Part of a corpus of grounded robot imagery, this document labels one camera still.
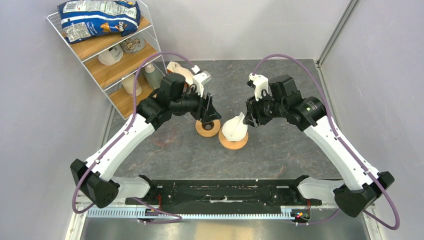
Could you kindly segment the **wooden ring stand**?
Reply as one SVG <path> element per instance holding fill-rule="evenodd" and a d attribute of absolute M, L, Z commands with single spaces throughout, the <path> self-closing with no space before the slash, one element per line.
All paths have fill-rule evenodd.
<path fill-rule="evenodd" d="M 249 134 L 246 133 L 245 137 L 240 141 L 229 141 L 223 134 L 222 129 L 220 129 L 218 133 L 218 139 L 223 147 L 229 150 L 240 150 L 242 149 L 248 142 Z"/>
<path fill-rule="evenodd" d="M 197 120 L 195 122 L 195 129 L 200 136 L 204 138 L 211 138 L 219 133 L 221 129 L 221 121 L 216 119 L 211 122 L 202 123 L 201 121 Z"/>

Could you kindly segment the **white paper coffee filter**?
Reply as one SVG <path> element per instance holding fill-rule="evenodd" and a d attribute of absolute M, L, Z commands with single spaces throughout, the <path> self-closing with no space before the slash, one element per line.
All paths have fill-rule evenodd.
<path fill-rule="evenodd" d="M 225 122 L 222 134 L 229 142 L 239 142 L 248 134 L 248 125 L 244 123 L 245 114 L 240 113 Z"/>

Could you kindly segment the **orange white filter box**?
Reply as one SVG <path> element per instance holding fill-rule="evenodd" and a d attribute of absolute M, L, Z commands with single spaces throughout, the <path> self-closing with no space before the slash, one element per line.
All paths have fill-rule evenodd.
<path fill-rule="evenodd" d="M 193 73 L 189 69 L 182 67 L 178 62 L 170 61 L 166 66 L 166 70 L 168 72 L 177 73 L 184 76 L 185 82 L 189 86 L 193 84 Z"/>

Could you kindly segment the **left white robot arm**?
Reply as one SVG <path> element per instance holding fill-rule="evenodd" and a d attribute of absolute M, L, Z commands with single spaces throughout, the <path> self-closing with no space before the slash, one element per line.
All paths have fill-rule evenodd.
<path fill-rule="evenodd" d="M 115 200 L 139 198 L 152 204 L 157 191 L 147 177 L 115 177 L 114 174 L 127 156 L 148 136 L 172 116 L 189 113 L 196 121 L 209 124 L 220 120 L 205 85 L 211 80 L 207 71 L 193 76 L 186 87 L 185 78 L 178 73 L 165 75 L 160 87 L 141 100 L 133 115 L 98 152 L 86 160 L 76 159 L 70 165 L 76 189 L 82 191 L 93 206 L 105 208 Z"/>

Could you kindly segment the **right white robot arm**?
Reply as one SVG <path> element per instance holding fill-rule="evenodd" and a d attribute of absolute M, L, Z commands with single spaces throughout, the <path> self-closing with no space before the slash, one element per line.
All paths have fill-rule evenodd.
<path fill-rule="evenodd" d="M 281 75 L 269 81 L 265 76 L 250 74 L 247 85 L 254 95 L 246 100 L 244 124 L 259 127 L 272 119 L 285 118 L 309 137 L 328 157 L 340 173 L 341 180 L 297 178 L 297 186 L 288 191 L 289 200 L 300 205 L 307 199 L 335 204 L 350 217 L 357 217 L 373 204 L 395 178 L 388 171 L 379 171 L 369 164 L 343 135 L 334 120 L 316 97 L 303 98 L 295 81 Z"/>

